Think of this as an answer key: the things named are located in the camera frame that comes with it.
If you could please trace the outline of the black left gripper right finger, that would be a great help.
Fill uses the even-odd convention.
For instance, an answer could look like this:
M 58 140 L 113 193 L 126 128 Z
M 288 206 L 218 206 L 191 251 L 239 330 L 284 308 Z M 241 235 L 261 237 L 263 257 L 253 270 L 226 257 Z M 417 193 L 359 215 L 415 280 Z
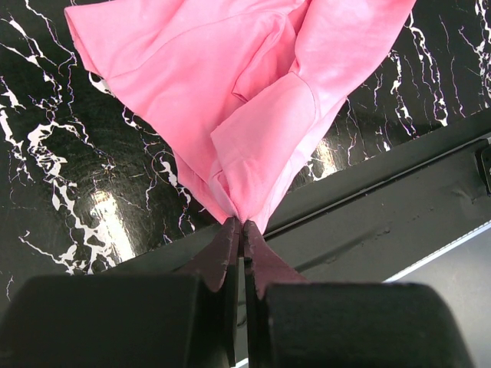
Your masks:
M 243 227 L 251 367 L 471 367 L 454 316 L 431 287 L 307 281 Z

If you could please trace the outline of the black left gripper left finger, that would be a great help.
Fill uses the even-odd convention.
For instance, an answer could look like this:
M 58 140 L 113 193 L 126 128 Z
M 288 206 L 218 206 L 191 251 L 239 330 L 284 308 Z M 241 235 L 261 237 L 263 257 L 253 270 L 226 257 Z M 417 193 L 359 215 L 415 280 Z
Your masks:
M 240 233 L 228 218 L 174 272 L 30 279 L 2 318 L 1 365 L 234 366 Z

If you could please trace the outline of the pink t shirt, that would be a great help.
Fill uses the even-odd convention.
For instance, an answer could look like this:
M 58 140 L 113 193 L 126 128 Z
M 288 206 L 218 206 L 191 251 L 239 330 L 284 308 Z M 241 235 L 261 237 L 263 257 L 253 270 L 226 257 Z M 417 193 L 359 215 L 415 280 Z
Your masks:
M 85 69 L 173 151 L 219 222 L 265 230 L 412 1 L 107 1 L 64 11 Z

